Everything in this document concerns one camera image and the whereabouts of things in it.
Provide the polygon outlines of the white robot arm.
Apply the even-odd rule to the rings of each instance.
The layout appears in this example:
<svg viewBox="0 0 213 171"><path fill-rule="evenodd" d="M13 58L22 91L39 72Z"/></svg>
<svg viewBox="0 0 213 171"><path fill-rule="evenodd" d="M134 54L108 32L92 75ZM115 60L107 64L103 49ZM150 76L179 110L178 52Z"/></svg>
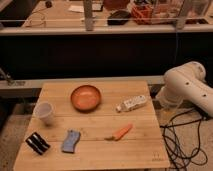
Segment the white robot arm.
<svg viewBox="0 0 213 171"><path fill-rule="evenodd" d="M205 83L205 67L196 61L169 69L163 76L165 85L156 99L165 109L188 100L213 118L213 88Z"/></svg>

